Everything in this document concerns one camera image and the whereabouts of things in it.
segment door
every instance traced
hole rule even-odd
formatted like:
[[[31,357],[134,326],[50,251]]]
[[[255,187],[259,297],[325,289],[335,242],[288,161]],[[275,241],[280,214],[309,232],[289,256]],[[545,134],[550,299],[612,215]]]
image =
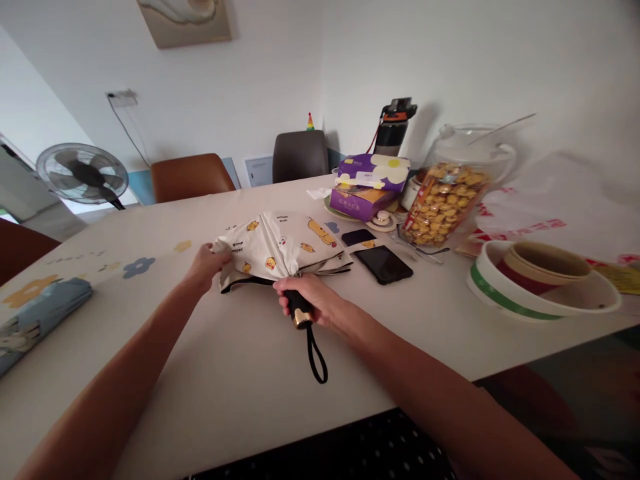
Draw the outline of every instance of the door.
[[[36,173],[0,144],[0,207],[23,221],[58,202]]]

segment folded umbrella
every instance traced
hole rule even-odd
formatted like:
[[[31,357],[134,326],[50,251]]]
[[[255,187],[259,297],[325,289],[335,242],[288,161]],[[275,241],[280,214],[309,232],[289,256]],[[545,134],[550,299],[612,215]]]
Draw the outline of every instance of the folded umbrella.
[[[218,250],[231,250],[231,262],[220,275],[221,293],[242,283],[271,285],[302,273],[335,275],[349,271],[351,257],[344,247],[311,217],[291,211],[266,211],[249,222],[228,228],[215,241]],[[327,366],[313,337],[313,307],[296,291],[286,291],[296,328],[307,331],[311,370],[320,383],[327,381]],[[313,360],[318,354],[323,376]]]
[[[0,325],[0,376],[92,293],[91,284],[78,278],[53,283]]]

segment tile floor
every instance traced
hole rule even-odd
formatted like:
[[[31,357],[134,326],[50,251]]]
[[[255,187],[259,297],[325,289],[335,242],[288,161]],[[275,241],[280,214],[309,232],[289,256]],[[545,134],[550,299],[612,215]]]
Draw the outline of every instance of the tile floor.
[[[136,205],[128,205],[127,208],[129,209],[135,206]],[[42,210],[42,212],[36,216],[23,222],[22,225],[60,242],[64,242],[76,233],[87,228],[87,226],[100,221],[105,216],[116,211],[115,208],[108,208],[74,215],[64,203],[60,202]]]

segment black water bottle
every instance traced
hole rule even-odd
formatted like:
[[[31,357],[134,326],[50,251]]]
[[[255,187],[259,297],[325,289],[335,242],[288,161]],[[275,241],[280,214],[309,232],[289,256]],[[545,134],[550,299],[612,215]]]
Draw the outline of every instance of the black water bottle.
[[[418,106],[411,104],[411,97],[393,99],[390,105],[385,105],[380,114],[382,123],[378,128],[373,152],[396,157],[405,138],[409,119],[417,110]]]

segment purple box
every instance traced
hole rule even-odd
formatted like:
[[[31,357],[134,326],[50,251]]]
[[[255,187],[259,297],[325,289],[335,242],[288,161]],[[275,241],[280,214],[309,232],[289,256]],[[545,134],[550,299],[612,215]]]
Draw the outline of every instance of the purple box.
[[[340,162],[335,184],[401,192],[410,169],[411,162],[408,159],[362,153]]]
[[[362,220],[370,221],[397,198],[398,192],[373,188],[346,186],[331,190],[331,208]]]

